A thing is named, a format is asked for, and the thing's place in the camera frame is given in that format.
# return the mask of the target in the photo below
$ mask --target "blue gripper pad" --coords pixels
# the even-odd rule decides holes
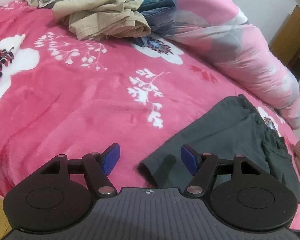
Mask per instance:
[[[200,167],[197,163],[196,156],[194,156],[184,146],[181,147],[181,160],[192,176],[194,176],[198,172]]]
[[[110,173],[112,172],[113,168],[117,164],[118,160],[120,159],[120,146],[119,144],[111,145],[108,149],[105,150],[108,151],[110,150],[106,155],[103,156],[103,164],[101,166],[101,169],[103,172],[109,176]]]

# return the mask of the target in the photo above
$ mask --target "gray ribbed surface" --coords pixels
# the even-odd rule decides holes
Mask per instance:
[[[176,188],[123,188],[102,199],[79,224],[50,235],[12,231],[6,240],[294,240],[287,229],[269,234],[236,231],[212,216],[201,200],[188,199]]]

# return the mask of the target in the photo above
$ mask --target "silver screw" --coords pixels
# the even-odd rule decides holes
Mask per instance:
[[[104,194],[104,195],[109,195],[113,192],[114,192],[113,187],[104,186],[104,187],[99,188],[99,193]]]
[[[190,186],[189,188],[187,188],[187,191],[191,194],[200,194],[203,189],[199,186]]]

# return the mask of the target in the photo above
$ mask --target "red leaf print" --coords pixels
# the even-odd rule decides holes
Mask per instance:
[[[211,81],[212,81],[213,83],[219,84],[219,83],[218,83],[218,80],[215,78],[214,75],[212,75],[212,74],[210,73],[209,76],[210,76],[210,79],[211,79]]]
[[[209,75],[206,71],[202,71],[201,75],[202,75],[203,79],[205,79],[206,81],[209,81],[210,78],[209,78]]]
[[[199,72],[199,71],[202,70],[201,68],[196,67],[196,66],[190,66],[190,69],[191,69],[192,71],[195,71],[195,72]]]

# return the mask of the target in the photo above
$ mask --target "bed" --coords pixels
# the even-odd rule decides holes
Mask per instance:
[[[137,171],[140,161],[239,94],[292,155],[297,139],[272,107],[186,47],[151,39],[144,48],[127,39],[79,41],[51,9],[21,0],[0,7],[0,49],[14,47],[0,76],[0,195],[55,155],[81,158],[114,142],[121,158],[109,178],[117,190],[150,187]],[[291,228],[300,229],[300,204]]]

